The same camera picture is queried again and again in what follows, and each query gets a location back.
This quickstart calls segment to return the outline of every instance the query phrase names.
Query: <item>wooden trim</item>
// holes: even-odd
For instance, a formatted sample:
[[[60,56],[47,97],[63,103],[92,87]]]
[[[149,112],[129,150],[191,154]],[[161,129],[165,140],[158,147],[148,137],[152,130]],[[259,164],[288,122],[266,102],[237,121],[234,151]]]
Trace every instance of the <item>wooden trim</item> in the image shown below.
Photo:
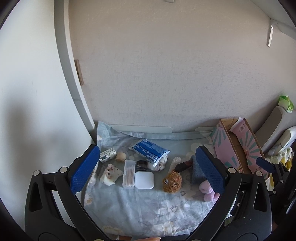
[[[83,78],[82,78],[82,73],[81,73],[81,69],[80,69],[79,60],[78,59],[74,59],[74,63],[75,63],[75,68],[76,68],[76,71],[77,71],[77,75],[78,75],[80,86],[83,86],[84,85],[84,81],[83,81]]]

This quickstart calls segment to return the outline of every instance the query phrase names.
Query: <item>white wall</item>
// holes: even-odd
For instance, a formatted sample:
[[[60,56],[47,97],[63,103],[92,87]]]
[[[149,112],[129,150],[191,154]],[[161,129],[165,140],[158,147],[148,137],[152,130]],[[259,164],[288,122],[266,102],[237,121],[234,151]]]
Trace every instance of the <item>white wall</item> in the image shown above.
[[[23,228],[33,171],[69,166],[92,142],[60,64],[54,0],[13,9],[0,30],[0,73],[0,197]]]
[[[94,120],[173,131],[296,103],[296,41],[249,0],[72,0],[74,58]]]
[[[54,29],[59,59],[70,94],[86,129],[92,133],[95,124],[79,83],[72,52],[69,30],[69,0],[54,1]]]

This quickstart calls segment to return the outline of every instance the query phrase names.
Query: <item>metal screw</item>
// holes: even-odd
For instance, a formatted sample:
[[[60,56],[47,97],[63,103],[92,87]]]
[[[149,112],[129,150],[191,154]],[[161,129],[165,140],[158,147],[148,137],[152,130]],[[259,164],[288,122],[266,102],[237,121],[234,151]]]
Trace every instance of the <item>metal screw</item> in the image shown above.
[[[33,172],[33,175],[34,175],[34,176],[38,176],[39,173],[40,173],[40,171],[39,171],[39,170],[36,170],[36,171]]]
[[[68,170],[68,168],[66,168],[66,167],[61,167],[60,170],[59,170],[59,172],[64,173],[64,172],[66,172],[67,170]]]
[[[236,172],[236,170],[233,167],[228,168],[228,171],[232,174]]]
[[[259,176],[259,177],[261,177],[262,176],[262,172],[256,171],[256,175]]]

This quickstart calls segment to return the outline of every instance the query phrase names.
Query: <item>gray cushion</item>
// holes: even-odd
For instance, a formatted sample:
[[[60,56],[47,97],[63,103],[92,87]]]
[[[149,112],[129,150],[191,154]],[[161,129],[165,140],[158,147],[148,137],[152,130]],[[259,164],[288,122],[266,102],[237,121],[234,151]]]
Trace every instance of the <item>gray cushion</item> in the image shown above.
[[[281,106],[276,106],[265,123],[255,133],[263,153],[277,142],[284,131],[292,126],[296,126],[296,111],[287,113]]]

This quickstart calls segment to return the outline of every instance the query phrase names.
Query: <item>beige roll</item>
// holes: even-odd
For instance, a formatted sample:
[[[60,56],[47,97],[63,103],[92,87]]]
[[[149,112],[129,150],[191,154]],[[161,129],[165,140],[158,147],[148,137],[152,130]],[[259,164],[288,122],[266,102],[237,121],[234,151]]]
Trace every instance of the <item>beige roll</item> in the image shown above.
[[[125,162],[126,154],[124,152],[118,152],[117,155],[116,155],[115,160]]]

